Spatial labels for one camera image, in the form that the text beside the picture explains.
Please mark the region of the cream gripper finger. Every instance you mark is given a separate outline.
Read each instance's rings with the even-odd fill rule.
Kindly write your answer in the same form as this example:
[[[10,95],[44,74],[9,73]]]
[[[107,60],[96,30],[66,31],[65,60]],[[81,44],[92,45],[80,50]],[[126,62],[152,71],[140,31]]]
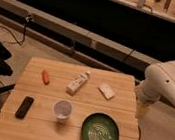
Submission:
[[[148,106],[138,106],[138,110],[136,112],[136,117],[137,119],[141,119],[144,117],[147,113],[149,112],[149,107]]]

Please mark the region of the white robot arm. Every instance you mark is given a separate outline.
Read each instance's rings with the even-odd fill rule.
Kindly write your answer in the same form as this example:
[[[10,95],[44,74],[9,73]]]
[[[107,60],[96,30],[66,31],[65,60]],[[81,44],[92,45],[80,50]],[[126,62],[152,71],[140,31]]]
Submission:
[[[144,74],[145,78],[135,89],[137,119],[144,117],[148,107],[157,102],[161,96],[175,106],[175,60],[150,64]]]

